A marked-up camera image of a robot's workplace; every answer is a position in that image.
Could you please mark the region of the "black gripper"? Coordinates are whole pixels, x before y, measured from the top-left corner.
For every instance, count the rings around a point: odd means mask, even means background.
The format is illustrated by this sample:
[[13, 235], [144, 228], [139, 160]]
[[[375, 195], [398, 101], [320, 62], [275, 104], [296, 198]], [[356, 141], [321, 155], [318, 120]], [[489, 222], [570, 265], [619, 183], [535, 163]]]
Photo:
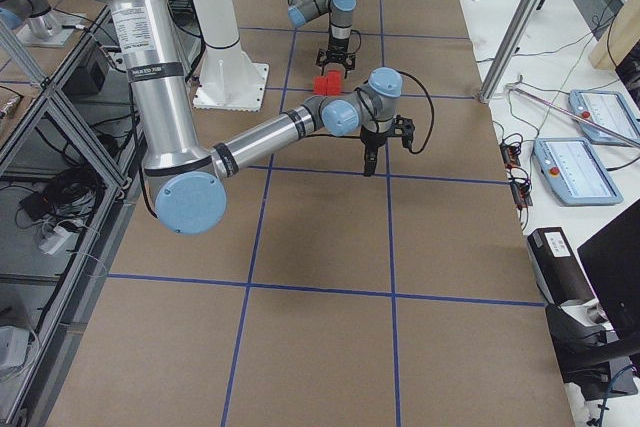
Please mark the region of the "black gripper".
[[342, 63], [345, 78], [347, 78], [348, 74], [355, 69], [356, 55], [354, 53], [349, 53], [348, 38], [330, 37], [327, 50], [318, 50], [316, 65], [321, 69], [321, 72], [325, 71], [325, 68], [329, 63]]
[[387, 143], [388, 131], [374, 132], [365, 127], [360, 129], [360, 140], [364, 144], [363, 175], [371, 177], [376, 173], [378, 164], [378, 149]]

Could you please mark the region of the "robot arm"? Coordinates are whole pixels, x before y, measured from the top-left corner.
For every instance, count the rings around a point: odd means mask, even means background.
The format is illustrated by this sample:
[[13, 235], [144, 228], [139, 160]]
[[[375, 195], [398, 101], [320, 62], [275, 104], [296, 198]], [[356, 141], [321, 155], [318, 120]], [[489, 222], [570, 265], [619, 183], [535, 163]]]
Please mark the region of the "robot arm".
[[356, 67], [356, 53], [350, 50], [357, 0], [287, 0], [288, 17], [294, 27], [302, 27], [327, 15], [327, 47], [318, 50], [316, 65], [324, 71], [328, 65], [341, 65], [344, 77]]
[[213, 147], [200, 142], [197, 113], [253, 113], [263, 103], [269, 68], [244, 51], [232, 0], [192, 0], [205, 47], [199, 84], [190, 90], [170, 0], [98, 0], [110, 10], [147, 154], [143, 162], [157, 219], [182, 235], [206, 232], [227, 206], [225, 179], [256, 160], [326, 129], [386, 134], [403, 80], [375, 69], [351, 93], [314, 95]]

